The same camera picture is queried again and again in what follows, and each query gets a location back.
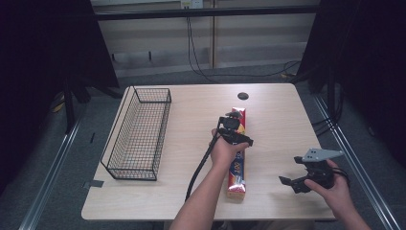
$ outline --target black cable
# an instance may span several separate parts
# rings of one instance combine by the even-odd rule
[[[342,170],[340,168],[332,168],[332,171],[334,174],[339,174],[339,175],[343,176],[344,178],[346,178],[347,185],[350,187],[350,177],[347,174],[347,172],[345,172],[344,170]]]
[[[320,122],[316,122],[316,123],[312,123],[312,125],[315,127],[321,123],[324,123],[320,128],[316,129],[314,132],[317,133],[318,131],[320,131],[322,128],[324,128],[325,126],[328,126],[325,130],[323,130],[322,132],[319,132],[316,134],[316,136],[321,136],[324,133],[328,132],[329,130],[331,130],[333,127],[336,127],[338,124],[338,121],[340,120],[342,114],[343,114],[343,103],[344,103],[344,90],[343,87],[340,86],[340,98],[338,101],[338,106],[334,112],[334,114],[330,117],[325,118],[324,120],[320,121]]]
[[[197,60],[197,56],[196,56],[196,51],[194,49],[194,42],[193,42],[193,36],[192,36],[192,24],[191,24],[191,19],[189,17],[187,17],[187,23],[188,23],[188,45],[189,45],[189,49],[188,49],[188,56],[189,56],[189,65],[191,66],[191,69],[193,70],[193,72],[197,75],[200,75],[202,77],[204,77],[207,81],[211,81],[214,83],[219,83],[215,80],[210,80],[209,77],[251,77],[251,78],[265,78],[265,77],[271,77],[274,75],[278,75],[281,73],[286,73],[286,71],[292,67],[294,67],[295,65],[301,63],[299,60],[291,60],[288,61],[287,63],[284,64],[283,69],[281,71],[272,73],[272,74],[266,74],[266,75],[241,75],[241,74],[227,74],[227,75],[221,75],[221,74],[210,74],[207,75],[205,73],[203,73],[203,71],[200,68],[200,65],[198,63]],[[193,50],[193,55],[194,55],[194,60],[196,62],[197,65],[197,70],[195,70],[192,66],[192,61],[191,61],[191,44],[192,44],[192,50]],[[286,67],[287,64],[294,62],[292,65],[290,65],[289,67]]]
[[[187,23],[188,23],[188,58],[189,58],[189,65],[191,66],[191,69],[193,70],[193,72],[194,72],[195,74],[200,75],[200,76],[203,76],[207,81],[211,81],[211,82],[214,82],[214,83],[219,83],[219,82],[217,82],[217,81],[215,81],[215,80],[209,79],[209,78],[203,73],[203,71],[200,69],[199,62],[197,61],[196,51],[194,50],[194,42],[193,42],[193,36],[192,36],[192,24],[191,24],[191,19],[190,19],[189,17],[187,17],[186,20],[187,20]],[[195,70],[195,69],[193,68],[193,65],[192,65],[192,61],[191,61],[191,43],[192,43],[192,48],[193,48],[194,59],[195,59],[195,61],[196,61],[196,65],[197,65],[197,68],[198,68],[198,70],[199,70],[200,73],[197,72],[197,70]]]
[[[206,163],[207,158],[209,158],[209,155],[210,155],[210,153],[212,152],[212,150],[213,150],[213,148],[214,148],[214,145],[215,145],[215,143],[217,142],[217,140],[218,140],[218,138],[219,138],[219,137],[217,137],[218,127],[219,127],[219,125],[218,125],[217,128],[215,129],[215,134],[214,134],[214,136],[213,136],[213,139],[212,139],[212,141],[210,142],[209,147],[207,148],[206,153],[204,154],[202,160],[200,161],[199,166],[197,167],[196,171],[194,172],[194,174],[193,174],[193,176],[192,176],[191,182],[189,183],[188,191],[186,192],[185,202],[186,202],[186,200],[188,200],[188,198],[191,196],[191,192],[192,192],[192,188],[193,188],[194,181],[196,180],[196,178],[197,178],[197,176],[199,175],[201,169],[203,168],[204,164]]]
[[[324,65],[326,65],[326,64],[325,63],[316,64],[313,68],[305,71],[304,73],[301,73],[300,75],[296,75],[295,78],[289,80],[289,83],[297,84],[301,81],[308,80],[311,75],[313,75],[316,71],[321,69]]]

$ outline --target black wire basket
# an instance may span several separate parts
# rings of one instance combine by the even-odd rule
[[[170,91],[130,86],[123,98],[124,102],[128,100],[119,108],[124,118],[118,116],[113,126],[113,130],[119,131],[114,146],[110,152],[104,149],[101,163],[115,179],[156,181],[169,117]],[[112,141],[112,134],[113,131],[107,143]],[[106,154],[110,154],[108,160],[104,158]]]

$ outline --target wrist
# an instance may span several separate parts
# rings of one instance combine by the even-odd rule
[[[213,171],[214,173],[217,173],[219,175],[224,175],[226,174],[226,172],[230,169],[230,166],[226,166],[226,165],[212,165],[211,171]]]
[[[360,219],[361,216],[359,216],[358,212],[355,210],[355,208],[351,208],[346,210],[345,212],[341,212],[339,217],[337,217],[344,223],[346,222],[353,222],[357,219]]]
[[[351,215],[346,215],[346,217],[342,219],[342,222],[347,230],[371,230],[368,224],[356,211]]]

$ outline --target wooden table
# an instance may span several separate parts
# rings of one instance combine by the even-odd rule
[[[215,219],[334,219],[324,200],[314,192],[294,194],[279,175],[297,178],[306,174],[293,157],[319,148],[304,106],[292,84],[161,85],[172,98],[157,181],[115,180],[99,164],[82,209],[88,220],[171,220],[184,203],[192,175],[209,142],[218,117],[233,106],[245,107],[246,135],[254,140],[245,159],[246,196],[226,197],[224,179]],[[249,95],[242,101],[240,92]],[[207,161],[194,188],[207,173]]]

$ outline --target forearm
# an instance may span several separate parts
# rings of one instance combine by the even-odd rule
[[[211,168],[183,205],[170,230],[210,229],[227,168]]]

